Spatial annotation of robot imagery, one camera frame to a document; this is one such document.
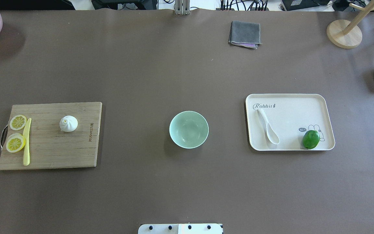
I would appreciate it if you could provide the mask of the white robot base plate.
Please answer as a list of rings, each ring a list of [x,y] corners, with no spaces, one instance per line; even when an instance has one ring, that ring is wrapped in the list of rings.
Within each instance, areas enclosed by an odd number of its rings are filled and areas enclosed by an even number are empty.
[[[224,228],[218,223],[174,223],[143,224],[138,234],[223,234]]]

